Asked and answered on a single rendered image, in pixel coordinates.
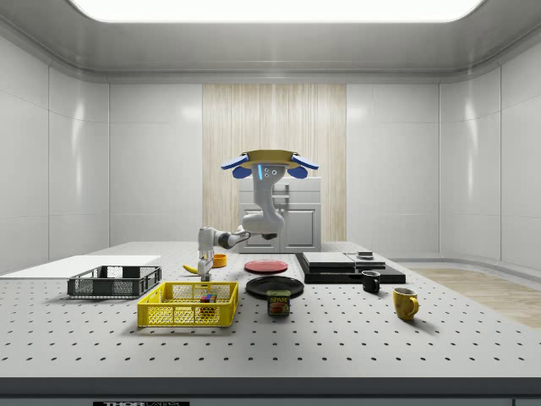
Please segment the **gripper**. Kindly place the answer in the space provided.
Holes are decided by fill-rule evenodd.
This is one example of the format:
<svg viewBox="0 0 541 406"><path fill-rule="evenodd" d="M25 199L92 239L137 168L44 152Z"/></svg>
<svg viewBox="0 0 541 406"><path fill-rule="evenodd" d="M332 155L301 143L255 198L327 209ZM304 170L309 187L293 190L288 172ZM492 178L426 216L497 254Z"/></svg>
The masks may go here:
<svg viewBox="0 0 541 406"><path fill-rule="evenodd" d="M210 281L210 270L213 267L213 250L200 250L197 273L202 282Z"/></svg>

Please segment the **black plate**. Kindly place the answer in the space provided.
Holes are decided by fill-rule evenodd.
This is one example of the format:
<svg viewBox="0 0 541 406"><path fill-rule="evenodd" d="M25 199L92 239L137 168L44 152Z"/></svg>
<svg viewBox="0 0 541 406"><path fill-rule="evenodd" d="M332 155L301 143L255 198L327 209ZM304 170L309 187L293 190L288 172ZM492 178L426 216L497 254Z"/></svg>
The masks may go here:
<svg viewBox="0 0 541 406"><path fill-rule="evenodd" d="M258 277L246 284L246 291L254 296L265 297L270 290L287 290L291 296L297 296L303 292L304 285L299 280L291 277Z"/></svg>

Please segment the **red plate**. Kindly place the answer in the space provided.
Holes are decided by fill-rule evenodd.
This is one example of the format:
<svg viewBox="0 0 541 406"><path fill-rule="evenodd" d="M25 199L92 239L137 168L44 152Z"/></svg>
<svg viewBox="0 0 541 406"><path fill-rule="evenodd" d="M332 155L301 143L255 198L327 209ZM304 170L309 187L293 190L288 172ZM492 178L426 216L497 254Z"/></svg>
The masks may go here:
<svg viewBox="0 0 541 406"><path fill-rule="evenodd" d="M281 273L288 269L288 264L278 260L256 260L244 264L244 270L252 273Z"/></svg>

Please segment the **yellow basket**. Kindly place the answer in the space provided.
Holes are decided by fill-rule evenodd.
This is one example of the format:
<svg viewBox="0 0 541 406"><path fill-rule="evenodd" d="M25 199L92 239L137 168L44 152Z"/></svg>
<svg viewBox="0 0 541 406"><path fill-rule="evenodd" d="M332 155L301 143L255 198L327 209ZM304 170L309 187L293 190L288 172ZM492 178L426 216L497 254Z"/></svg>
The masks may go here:
<svg viewBox="0 0 541 406"><path fill-rule="evenodd" d="M200 297L217 294L215 304L201 304ZM137 303L139 326L230 326L238 305L236 282L164 282ZM211 317L199 308L216 307Z"/></svg>

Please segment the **flat-sided can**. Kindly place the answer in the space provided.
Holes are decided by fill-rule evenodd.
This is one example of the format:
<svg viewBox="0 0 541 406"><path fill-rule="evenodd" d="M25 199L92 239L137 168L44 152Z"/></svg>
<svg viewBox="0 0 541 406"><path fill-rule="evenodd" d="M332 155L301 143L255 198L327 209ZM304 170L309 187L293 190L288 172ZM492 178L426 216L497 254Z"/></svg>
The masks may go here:
<svg viewBox="0 0 541 406"><path fill-rule="evenodd" d="M289 290L267 290L267 310L269 315L289 315L291 311Z"/></svg>

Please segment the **white cabinet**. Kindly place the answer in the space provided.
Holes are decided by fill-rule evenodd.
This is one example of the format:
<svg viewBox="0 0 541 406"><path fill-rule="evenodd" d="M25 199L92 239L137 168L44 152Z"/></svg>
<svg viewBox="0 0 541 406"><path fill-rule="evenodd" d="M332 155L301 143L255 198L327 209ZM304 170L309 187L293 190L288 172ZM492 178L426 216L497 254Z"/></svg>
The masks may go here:
<svg viewBox="0 0 541 406"><path fill-rule="evenodd" d="M237 245L240 253L297 253L319 251L320 178L285 177L273 186L273 203L285 220L283 230L274 239L259 235Z"/></svg>

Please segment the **dark grey basket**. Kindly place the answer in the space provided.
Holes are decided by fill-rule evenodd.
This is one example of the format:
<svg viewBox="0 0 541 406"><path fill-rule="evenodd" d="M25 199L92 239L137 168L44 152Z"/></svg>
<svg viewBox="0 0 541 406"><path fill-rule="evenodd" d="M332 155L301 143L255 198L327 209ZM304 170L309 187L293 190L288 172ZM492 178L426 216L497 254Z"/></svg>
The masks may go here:
<svg viewBox="0 0 541 406"><path fill-rule="evenodd" d="M138 298L161 280L160 266L98 266L68 280L75 298Z"/></svg>

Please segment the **black stove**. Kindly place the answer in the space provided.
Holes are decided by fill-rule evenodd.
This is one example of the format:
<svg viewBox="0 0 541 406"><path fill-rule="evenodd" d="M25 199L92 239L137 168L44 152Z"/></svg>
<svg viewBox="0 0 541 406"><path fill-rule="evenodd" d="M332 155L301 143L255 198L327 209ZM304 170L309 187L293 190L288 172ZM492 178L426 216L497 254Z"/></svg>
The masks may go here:
<svg viewBox="0 0 541 406"><path fill-rule="evenodd" d="M354 253L303 252L296 257L306 283L361 283L362 271L380 273L381 283L405 283L406 275L383 260L366 260Z"/></svg>

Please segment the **drone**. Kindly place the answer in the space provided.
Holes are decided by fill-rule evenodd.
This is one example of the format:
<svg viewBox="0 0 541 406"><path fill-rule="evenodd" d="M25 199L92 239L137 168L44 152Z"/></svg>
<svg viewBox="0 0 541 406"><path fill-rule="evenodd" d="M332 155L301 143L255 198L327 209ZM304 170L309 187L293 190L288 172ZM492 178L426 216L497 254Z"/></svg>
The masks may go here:
<svg viewBox="0 0 541 406"><path fill-rule="evenodd" d="M264 165L282 165L286 167L287 173L294 178L306 178L308 176L307 168L317 170L319 165L311 162L297 152L285 150L254 150L243 152L240 156L234 157L231 161L223 163L223 170L233 169L234 178L247 178L255 174L260 179L269 169L264 169Z"/></svg>

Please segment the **white board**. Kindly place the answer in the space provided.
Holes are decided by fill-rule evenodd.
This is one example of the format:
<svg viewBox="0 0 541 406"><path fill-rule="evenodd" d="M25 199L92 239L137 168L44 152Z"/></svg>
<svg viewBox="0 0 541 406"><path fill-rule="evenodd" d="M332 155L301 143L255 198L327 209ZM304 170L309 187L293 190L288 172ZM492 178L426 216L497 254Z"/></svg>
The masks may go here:
<svg viewBox="0 0 541 406"><path fill-rule="evenodd" d="M0 278L67 279L98 266L144 266L159 258L159 255L76 255L11 272Z"/></svg>

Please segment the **yellow mug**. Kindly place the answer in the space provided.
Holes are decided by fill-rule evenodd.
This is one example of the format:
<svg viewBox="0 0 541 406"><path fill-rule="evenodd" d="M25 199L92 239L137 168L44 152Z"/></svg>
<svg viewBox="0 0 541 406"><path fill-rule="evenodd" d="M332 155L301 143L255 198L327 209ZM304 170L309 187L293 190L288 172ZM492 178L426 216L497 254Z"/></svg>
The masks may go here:
<svg viewBox="0 0 541 406"><path fill-rule="evenodd" d="M393 301L397 316L410 321L418 313L418 294L410 288L394 288Z"/></svg>

